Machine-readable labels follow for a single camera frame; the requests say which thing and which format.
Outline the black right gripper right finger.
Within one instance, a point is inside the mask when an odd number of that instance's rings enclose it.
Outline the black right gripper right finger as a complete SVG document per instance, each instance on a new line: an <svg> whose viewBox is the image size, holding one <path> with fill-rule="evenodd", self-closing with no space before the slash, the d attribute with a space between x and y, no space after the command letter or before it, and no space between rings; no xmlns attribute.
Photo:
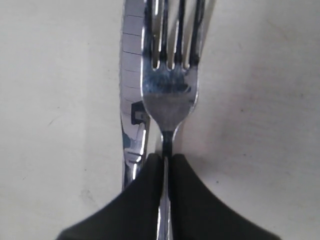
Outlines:
<svg viewBox="0 0 320 240"><path fill-rule="evenodd" d="M217 198L183 154L175 154L169 161L169 195L175 240L279 239Z"/></svg>

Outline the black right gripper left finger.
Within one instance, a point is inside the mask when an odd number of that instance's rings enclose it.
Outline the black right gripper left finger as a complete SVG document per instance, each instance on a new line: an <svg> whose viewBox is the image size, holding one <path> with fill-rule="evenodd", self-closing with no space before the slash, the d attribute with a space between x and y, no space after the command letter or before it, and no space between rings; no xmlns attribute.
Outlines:
<svg viewBox="0 0 320 240"><path fill-rule="evenodd" d="M155 240L163 189L164 162L148 155L143 168L104 208L64 229L59 240Z"/></svg>

